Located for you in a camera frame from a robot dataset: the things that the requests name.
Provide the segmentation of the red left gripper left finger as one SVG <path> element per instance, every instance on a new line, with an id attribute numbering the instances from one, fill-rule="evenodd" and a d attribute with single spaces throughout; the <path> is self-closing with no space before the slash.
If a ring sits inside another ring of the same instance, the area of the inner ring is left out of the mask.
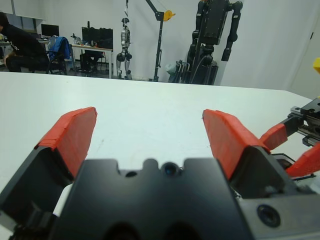
<path id="1" fill-rule="evenodd" d="M 53 214 L 87 156 L 96 120 L 95 107 L 58 119 L 0 193 L 1 225 L 38 225 Z"/>

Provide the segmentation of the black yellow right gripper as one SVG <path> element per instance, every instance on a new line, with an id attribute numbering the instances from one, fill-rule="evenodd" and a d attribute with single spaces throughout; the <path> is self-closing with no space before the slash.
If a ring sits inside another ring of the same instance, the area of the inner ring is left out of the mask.
<path id="1" fill-rule="evenodd" d="M 292 116 L 271 127 L 259 140 L 269 150 L 273 150 L 285 143 L 289 136 L 298 132 L 304 136 L 302 143 L 312 148 L 304 152 L 285 171 L 292 178 L 318 172 L 320 170 L 320 97 L 316 97 L 303 107 L 292 107 L 290 114 Z"/>

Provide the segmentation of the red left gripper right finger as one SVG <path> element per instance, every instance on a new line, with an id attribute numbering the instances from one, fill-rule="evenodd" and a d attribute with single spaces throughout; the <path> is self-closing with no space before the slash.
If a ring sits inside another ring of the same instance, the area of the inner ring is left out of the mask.
<path id="1" fill-rule="evenodd" d="M 244 199 L 312 194 L 298 186 L 259 138 L 234 115 L 206 109 L 202 119 L 213 157 Z"/>

